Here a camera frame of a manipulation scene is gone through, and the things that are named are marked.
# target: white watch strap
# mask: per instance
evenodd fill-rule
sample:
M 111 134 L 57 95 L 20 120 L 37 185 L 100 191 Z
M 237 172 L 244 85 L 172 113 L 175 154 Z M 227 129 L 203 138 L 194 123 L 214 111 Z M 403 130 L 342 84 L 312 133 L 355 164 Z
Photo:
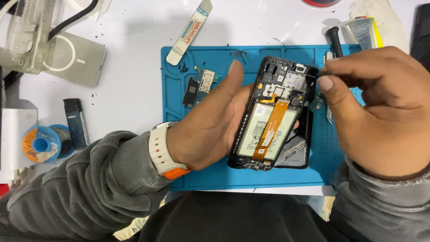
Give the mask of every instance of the white watch strap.
M 187 170 L 187 166 L 173 161 L 167 150 L 167 125 L 151 130 L 149 155 L 159 175 L 175 168 Z

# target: solder spool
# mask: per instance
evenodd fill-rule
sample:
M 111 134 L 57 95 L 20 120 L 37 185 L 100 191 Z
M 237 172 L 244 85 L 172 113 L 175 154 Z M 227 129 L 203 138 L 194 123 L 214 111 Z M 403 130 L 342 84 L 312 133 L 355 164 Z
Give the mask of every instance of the solder spool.
M 49 163 L 68 157 L 74 151 L 69 128 L 62 124 L 30 128 L 22 138 L 21 148 L 34 163 Z

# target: black lighter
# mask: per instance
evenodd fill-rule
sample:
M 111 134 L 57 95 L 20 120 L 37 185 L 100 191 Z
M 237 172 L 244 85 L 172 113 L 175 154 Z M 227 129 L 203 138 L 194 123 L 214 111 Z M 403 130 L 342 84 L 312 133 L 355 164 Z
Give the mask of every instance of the black lighter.
M 69 98 L 63 101 L 73 148 L 83 149 L 89 145 L 89 139 L 81 102 L 78 98 Z

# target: red object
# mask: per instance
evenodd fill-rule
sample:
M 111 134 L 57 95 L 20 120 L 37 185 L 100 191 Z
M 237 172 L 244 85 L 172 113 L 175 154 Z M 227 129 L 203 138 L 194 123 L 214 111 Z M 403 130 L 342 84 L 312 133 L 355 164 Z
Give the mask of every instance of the red object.
M 2 197 L 3 195 L 5 195 L 9 191 L 10 190 L 9 190 L 9 185 L 8 184 L 0 184 L 0 197 Z
M 328 7 L 340 2 L 340 0 L 302 0 L 302 1 L 312 6 L 320 7 L 320 8 Z

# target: smartwatch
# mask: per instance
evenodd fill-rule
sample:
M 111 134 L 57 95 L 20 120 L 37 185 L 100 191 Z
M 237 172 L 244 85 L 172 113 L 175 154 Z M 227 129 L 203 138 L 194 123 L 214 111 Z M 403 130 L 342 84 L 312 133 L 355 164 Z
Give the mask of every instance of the smartwatch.
M 167 129 L 179 121 L 161 123 L 149 135 L 149 155 L 158 174 L 167 179 L 176 179 L 191 171 L 186 165 L 173 161 L 167 149 Z

